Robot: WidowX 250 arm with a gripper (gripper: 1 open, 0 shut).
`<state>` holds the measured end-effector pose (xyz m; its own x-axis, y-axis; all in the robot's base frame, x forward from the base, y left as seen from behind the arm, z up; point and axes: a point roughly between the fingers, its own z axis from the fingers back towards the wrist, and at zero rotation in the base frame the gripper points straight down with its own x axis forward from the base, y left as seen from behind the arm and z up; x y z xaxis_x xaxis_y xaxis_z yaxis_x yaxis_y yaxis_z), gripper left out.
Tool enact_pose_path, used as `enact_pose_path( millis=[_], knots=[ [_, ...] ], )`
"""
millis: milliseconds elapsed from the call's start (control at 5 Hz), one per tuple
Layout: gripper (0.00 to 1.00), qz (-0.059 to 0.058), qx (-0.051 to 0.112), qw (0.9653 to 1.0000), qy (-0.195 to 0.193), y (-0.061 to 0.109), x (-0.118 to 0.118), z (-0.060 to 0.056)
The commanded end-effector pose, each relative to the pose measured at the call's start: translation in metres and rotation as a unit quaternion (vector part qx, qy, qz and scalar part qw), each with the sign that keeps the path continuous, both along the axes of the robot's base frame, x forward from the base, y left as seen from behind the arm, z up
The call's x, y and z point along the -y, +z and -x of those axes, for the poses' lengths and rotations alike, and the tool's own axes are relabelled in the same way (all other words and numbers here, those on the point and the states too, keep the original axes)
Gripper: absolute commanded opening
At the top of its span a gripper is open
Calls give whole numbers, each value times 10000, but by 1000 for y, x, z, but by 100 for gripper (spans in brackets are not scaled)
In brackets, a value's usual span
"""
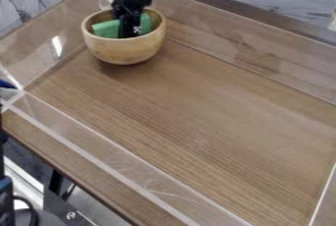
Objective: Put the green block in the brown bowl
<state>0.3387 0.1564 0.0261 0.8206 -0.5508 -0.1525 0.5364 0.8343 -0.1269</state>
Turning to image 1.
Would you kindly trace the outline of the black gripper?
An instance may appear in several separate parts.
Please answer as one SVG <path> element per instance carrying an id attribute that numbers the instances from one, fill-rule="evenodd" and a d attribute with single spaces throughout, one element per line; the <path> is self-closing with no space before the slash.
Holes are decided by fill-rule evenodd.
<path id="1" fill-rule="evenodd" d="M 121 19 L 121 38 L 141 35 L 142 12 L 151 4 L 153 0 L 114 0 L 114 14 Z"/>

